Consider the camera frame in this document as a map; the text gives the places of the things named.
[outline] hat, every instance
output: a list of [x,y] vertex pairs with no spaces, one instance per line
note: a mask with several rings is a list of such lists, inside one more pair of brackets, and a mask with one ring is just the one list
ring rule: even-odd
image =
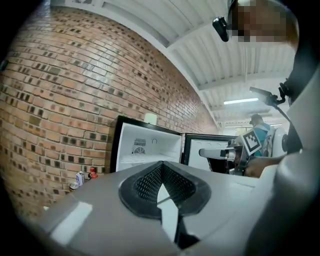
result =
[[262,119],[262,116],[259,115],[259,114],[253,114],[253,115],[251,116],[251,121],[249,122],[249,124],[252,125],[252,124],[253,124],[253,121],[256,121],[256,120],[263,120],[263,119]]

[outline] fluorescent light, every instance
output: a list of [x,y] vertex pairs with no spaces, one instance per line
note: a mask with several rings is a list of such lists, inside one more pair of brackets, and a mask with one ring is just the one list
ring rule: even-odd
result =
[[234,104],[234,103],[242,103],[242,102],[256,102],[258,101],[258,98],[245,98],[245,99],[237,99],[237,100],[231,100],[231,101],[224,101],[224,105],[228,104]]

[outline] mesh gripper pad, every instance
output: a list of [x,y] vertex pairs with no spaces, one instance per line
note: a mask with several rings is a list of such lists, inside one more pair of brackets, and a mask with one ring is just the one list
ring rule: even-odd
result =
[[161,220],[157,199],[162,184],[180,216],[197,214],[211,197],[211,189],[205,181],[163,161],[128,177],[119,188],[119,196],[135,215]]

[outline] can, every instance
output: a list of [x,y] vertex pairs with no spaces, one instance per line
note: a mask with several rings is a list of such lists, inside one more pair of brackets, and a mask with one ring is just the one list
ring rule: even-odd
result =
[[79,184],[79,186],[82,186],[83,184],[85,184],[85,174],[82,171],[79,171],[76,176],[76,183]]
[[75,191],[77,188],[79,188],[79,184],[78,183],[76,183],[76,182],[70,183],[70,185],[69,185],[69,191],[70,192]]

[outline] refrigerator shelf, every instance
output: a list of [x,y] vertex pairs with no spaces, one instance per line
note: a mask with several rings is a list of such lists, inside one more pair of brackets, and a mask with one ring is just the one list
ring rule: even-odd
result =
[[145,164],[157,161],[174,161],[173,157],[163,154],[129,154],[124,155],[121,164]]

